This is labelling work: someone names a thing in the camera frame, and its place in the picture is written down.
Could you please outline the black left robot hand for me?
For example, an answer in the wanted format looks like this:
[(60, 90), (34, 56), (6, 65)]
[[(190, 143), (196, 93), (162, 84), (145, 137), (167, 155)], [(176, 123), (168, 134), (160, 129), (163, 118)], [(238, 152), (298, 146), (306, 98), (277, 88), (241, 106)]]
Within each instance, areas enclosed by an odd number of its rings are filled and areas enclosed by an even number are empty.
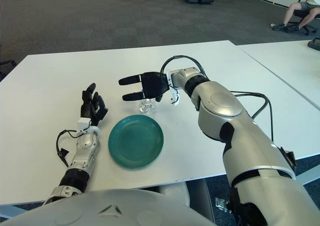
[(96, 84), (92, 83), (86, 90), (82, 91), (83, 104), (80, 109), (80, 116), (89, 118), (91, 126), (98, 126), (108, 112), (102, 96), (95, 89)]

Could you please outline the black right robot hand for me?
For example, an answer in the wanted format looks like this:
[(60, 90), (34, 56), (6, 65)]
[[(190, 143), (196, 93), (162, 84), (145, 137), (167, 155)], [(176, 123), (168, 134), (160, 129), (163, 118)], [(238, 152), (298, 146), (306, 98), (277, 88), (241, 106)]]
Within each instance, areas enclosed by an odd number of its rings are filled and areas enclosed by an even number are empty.
[(141, 83), (142, 91), (125, 94), (122, 96), (124, 101), (139, 101), (142, 99), (155, 99), (160, 102), (163, 94), (169, 90), (167, 76), (160, 72), (146, 72), (122, 78), (118, 81), (119, 85), (130, 85)]

